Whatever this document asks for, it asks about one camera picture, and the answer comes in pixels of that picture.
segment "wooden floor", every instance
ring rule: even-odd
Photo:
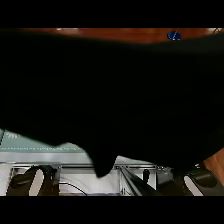
[[[170,41],[167,33],[177,28],[30,28],[41,32],[59,32],[65,35],[78,35],[101,39],[153,43]],[[214,28],[178,28],[182,39],[213,35]],[[205,165],[212,170],[224,185],[224,149],[207,159]]]

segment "green cutting mat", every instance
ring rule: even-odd
[[[57,147],[52,147],[41,142],[31,140],[19,134],[5,131],[0,145],[0,152],[32,152],[32,153],[83,153],[84,151],[77,145],[66,143]]]

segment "black cloth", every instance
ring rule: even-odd
[[[185,169],[224,146],[224,35],[130,44],[1,30],[0,127]]]

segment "blue bottle cap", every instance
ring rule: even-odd
[[[167,37],[170,40],[180,40],[181,39],[181,34],[178,33],[177,31],[172,31],[172,32],[169,32],[167,34]]]

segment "black fabric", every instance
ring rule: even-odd
[[[0,127],[183,169],[224,146],[224,35],[129,44],[1,30]]]

